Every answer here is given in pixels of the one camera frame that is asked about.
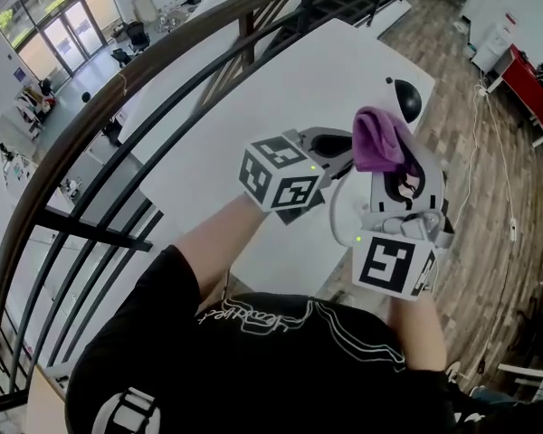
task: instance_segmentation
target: white table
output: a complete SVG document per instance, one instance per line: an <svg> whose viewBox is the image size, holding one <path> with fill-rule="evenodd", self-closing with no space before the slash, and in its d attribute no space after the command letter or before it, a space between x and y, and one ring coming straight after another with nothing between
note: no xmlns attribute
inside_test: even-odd
<svg viewBox="0 0 543 434"><path fill-rule="evenodd" d="M188 231L243 192L238 171L246 143L289 128L351 131L358 109L386 103L386 77L412 82L424 106L428 103L431 76L369 33L330 21L210 111L143 182L141 191ZM411 124L413 133L421 117ZM350 208L368 200L370 182L370 174L355 174L343 188L337 207L343 236L351 237L359 228ZM333 189L334 184L322 191L327 201ZM332 238L328 205L322 204L287 227L276 215L268 217L232 272L256 291L314 295L345 251Z"/></svg>

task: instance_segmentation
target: black spherical object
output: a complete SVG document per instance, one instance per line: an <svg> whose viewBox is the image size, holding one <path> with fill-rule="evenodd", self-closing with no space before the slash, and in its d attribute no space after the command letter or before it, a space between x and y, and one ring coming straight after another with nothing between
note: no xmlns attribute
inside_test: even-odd
<svg viewBox="0 0 543 434"><path fill-rule="evenodd" d="M402 115L405 117L407 124L418 118L420 111L423 109L423 100L420 98L420 93L416 87L406 80L395 80L396 97Z"/></svg>

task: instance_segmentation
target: purple cloth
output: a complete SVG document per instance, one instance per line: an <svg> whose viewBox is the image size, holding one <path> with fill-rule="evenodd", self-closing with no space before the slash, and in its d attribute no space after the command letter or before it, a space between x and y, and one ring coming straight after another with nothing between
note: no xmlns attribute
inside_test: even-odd
<svg viewBox="0 0 543 434"><path fill-rule="evenodd" d="M354 117L352 157L359 172L408 170L398 134L410 133L405 122L379 108L364 107Z"/></svg>

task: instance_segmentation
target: metal railing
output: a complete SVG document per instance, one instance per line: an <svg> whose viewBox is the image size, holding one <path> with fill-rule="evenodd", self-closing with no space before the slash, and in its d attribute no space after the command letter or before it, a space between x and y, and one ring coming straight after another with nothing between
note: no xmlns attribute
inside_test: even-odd
<svg viewBox="0 0 543 434"><path fill-rule="evenodd" d="M195 19L183 24L170 35L161 41L153 44L145 53L138 56L126 66L120 74L112 78L102 90L97 93L89 102L89 107L84 108L72 123L64 130L56 143L44 157L36 170L33 178L26 187L24 194L17 204L14 214L9 222L6 234L0 247L0 333L1 321L5 312L5 304L8 291L12 285L14 274L18 263L23 255L26 242L35 226L42 226L56 230L54 243L52 244L38 275L33 283L32 291L28 297L21 322L17 329L17 335L12 350L10 365L10 381L8 393L0 396L0 410L6 406L16 403L24 403L30 386L34 366L37 364L43 350L46 338L51 331L53 320L61 309L62 302L66 298L73 281L83 266L85 260L92 253L96 243L107 243L109 248L90 274L84 288L76 298L71 312L68 314L62 330L56 339L52 353L48 356L48 365L52 365L62 349L62 344L70 333L72 325L76 320L87 297L100 280L103 272L115 259L119 249L124 248L126 253L117 259L118 263L114 270L105 280L99 293L93 299L89 310L83 317L78 329L71 339L62 361L66 362L79 339L82 336L87 324L97 310L100 302L110 290L116 279L137 251L149 251L151 243L147 236L159 223L162 217L161 212L149 217L139 236L133 235L134 229L144 221L146 214L152 211L152 204L145 200L132 214L125 226L114 231L109 228L119 211L125 203L137 191L139 185L163 159L163 157L175 146L179 140L195 124L207 114L217 103L224 99L232 90L244 80L253 75L264 64L273 59L290 45L304 37L307 33L320 27L329 19L339 17L345 12L354 11L354 15L363 12L367 17L363 24L370 25L374 18L379 4L384 0L355 0L342 5L338 9L313 20L312 14L318 5L330 0L301 0L300 5L291 13L275 19L266 18L265 24L254 24L265 8L270 8L273 2L288 0L228 0ZM228 24L237 22L240 28L240 38L226 52L222 53L214 61L207 64L194 77L189 79L181 88L173 92L132 135L117 149L112 158L101 168L95 179L88 186L86 191L74 206L70 214L58 212L47 204L57 186L63 181L71 166L85 151L91 140L108 124L111 118L119 112L120 108L140 91L149 81L156 77L165 67L177 60L183 54L198 45L207 37L223 29ZM296 32L279 43L273 43L259 58L256 59L254 46L263 37L276 33L286 27L287 24L295 24ZM193 113L178 127L177 130L162 143L157 151L148 161L140 167L135 176L120 192L109 209L104 213L96 224L88 223L82 216L97 196L101 188L107 183L110 177L117 171L119 165L127 158L135 146L145 138L153 127L166 116L178 103L180 103L191 91L198 88L204 81L209 80L228 63L241 58L242 68L233 72L223 85L211 91L207 98L203 98ZM48 316L43 323L42 331L34 349L30 352L31 362L28 365L26 384L24 388L16 388L16 375L20 367L21 352L28 352L24 345L24 337L33 316L39 294L43 290L45 281L52 271L54 262L57 260L64 243L69 236L77 236L86 239L84 246L72 263L62 285L52 302Z"/></svg>

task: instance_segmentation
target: person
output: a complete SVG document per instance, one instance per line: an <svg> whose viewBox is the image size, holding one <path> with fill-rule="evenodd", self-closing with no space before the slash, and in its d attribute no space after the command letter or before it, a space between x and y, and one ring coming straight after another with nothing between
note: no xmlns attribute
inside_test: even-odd
<svg viewBox="0 0 543 434"><path fill-rule="evenodd" d="M387 324L267 293L196 313L266 216L244 194L157 256L75 366L70 433L457 429L429 292L392 298Z"/></svg>
<svg viewBox="0 0 543 434"><path fill-rule="evenodd" d="M469 395L461 391L457 377L461 362L446 370L448 388L458 432L531 432L543 434L542 399L532 403L519 401L506 393L475 386Z"/></svg>

